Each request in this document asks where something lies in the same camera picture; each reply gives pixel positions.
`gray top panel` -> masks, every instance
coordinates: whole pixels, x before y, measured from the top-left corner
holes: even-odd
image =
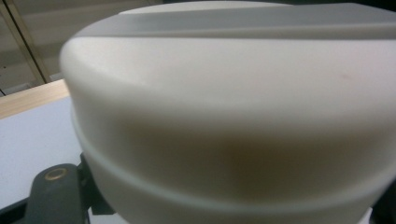
[[[396,14],[356,4],[120,14],[76,36],[394,39]]]

